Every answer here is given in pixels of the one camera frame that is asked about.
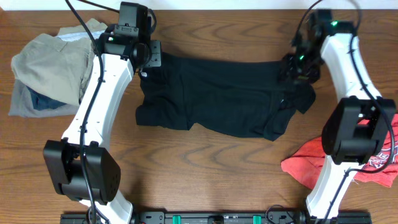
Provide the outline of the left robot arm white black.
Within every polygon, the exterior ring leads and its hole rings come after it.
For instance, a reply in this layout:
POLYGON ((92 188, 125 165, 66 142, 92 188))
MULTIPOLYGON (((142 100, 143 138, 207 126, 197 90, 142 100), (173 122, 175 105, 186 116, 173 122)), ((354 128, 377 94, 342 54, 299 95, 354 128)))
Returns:
POLYGON ((152 40, 153 10, 122 2, 119 20, 93 39, 95 59, 78 111, 58 141, 44 146, 44 160, 56 193, 87 206, 84 214, 64 214, 62 223, 137 223, 134 207, 119 190, 121 169, 109 152, 121 98, 136 72, 161 65, 152 40))

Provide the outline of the black polo shirt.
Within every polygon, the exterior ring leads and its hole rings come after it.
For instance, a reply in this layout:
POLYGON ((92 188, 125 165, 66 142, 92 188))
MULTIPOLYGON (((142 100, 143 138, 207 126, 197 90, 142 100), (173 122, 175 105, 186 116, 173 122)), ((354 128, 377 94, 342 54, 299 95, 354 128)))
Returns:
POLYGON ((162 54, 160 67, 140 75, 139 126, 189 130, 198 123, 239 138, 275 141, 316 94, 308 83, 278 79, 280 62, 224 62, 162 54))

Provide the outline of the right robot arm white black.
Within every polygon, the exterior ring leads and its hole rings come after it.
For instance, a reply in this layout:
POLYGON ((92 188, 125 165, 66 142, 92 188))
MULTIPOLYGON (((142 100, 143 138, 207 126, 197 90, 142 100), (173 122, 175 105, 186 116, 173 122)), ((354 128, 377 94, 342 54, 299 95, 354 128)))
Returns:
POLYGON ((326 65, 338 104, 322 131, 325 160, 304 211, 268 210, 269 223, 370 223, 368 212, 340 212, 341 200, 357 173, 379 154, 393 136, 393 100, 373 85, 359 50, 359 22, 338 21, 329 9, 310 6, 301 18, 307 35, 297 30, 294 52, 282 60, 279 78, 297 84, 314 83, 326 65))

